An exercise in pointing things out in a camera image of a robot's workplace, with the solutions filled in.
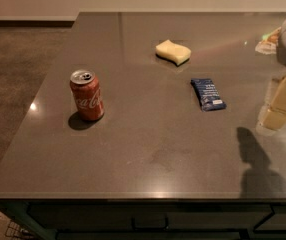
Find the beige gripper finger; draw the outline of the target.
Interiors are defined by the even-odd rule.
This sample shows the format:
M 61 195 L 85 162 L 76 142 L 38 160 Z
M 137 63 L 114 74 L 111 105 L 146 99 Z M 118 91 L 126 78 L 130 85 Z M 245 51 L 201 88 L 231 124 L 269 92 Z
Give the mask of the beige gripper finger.
M 260 124 L 273 131 L 280 130 L 286 124 L 286 75 L 278 82 L 272 98 L 267 102 Z

